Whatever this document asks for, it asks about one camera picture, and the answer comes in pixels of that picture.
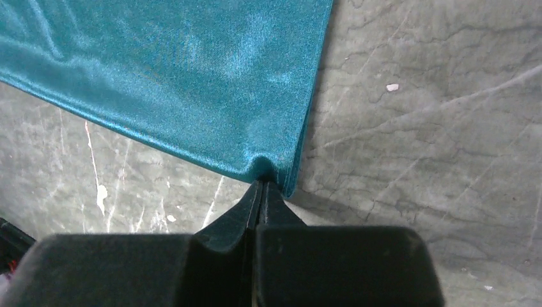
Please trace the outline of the teal cloth napkin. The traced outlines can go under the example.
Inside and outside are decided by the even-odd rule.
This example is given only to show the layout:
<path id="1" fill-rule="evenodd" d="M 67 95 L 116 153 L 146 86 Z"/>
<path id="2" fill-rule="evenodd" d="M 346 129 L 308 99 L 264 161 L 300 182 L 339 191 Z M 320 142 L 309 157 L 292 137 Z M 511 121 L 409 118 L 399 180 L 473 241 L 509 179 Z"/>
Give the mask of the teal cloth napkin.
<path id="1" fill-rule="evenodd" d="M 331 1 L 2 1 L 1 80 L 289 197 Z"/>

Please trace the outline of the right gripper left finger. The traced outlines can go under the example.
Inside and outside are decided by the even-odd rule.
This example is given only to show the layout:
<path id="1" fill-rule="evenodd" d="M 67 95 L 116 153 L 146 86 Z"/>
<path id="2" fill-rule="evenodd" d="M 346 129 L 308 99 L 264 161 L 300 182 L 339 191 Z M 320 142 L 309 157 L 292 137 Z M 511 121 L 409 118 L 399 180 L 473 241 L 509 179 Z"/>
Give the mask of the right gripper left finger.
<path id="1" fill-rule="evenodd" d="M 263 183 L 194 234 L 56 234 L 1 285 L 2 306 L 251 306 Z"/>

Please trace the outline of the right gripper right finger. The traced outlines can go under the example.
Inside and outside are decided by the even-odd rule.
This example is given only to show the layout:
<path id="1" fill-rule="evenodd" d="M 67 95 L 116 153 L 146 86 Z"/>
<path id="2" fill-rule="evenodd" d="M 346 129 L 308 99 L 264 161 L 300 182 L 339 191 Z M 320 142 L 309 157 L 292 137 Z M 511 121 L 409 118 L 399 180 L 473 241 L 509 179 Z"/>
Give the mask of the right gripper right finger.
<path id="1" fill-rule="evenodd" d="M 265 183 L 255 235 L 260 306 L 445 304 L 428 248 L 412 229 L 309 226 Z"/>

